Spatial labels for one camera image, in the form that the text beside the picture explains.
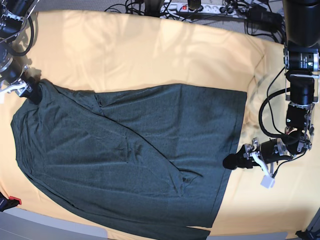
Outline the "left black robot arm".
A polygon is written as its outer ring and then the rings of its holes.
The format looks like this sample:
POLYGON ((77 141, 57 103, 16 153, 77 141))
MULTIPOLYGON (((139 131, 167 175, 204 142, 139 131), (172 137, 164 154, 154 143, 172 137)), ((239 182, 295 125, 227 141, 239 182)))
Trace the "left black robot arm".
POLYGON ((312 114, 320 100, 320 2, 318 0, 283 1, 286 43, 284 45, 285 88, 267 93, 258 112, 258 123, 269 141, 256 138, 244 144, 236 154, 223 160, 228 170, 261 167, 265 177, 273 180, 273 164, 297 160, 312 148, 314 125, 312 114), (269 132, 263 123, 263 112, 271 99, 285 95, 288 101, 284 132, 269 132))

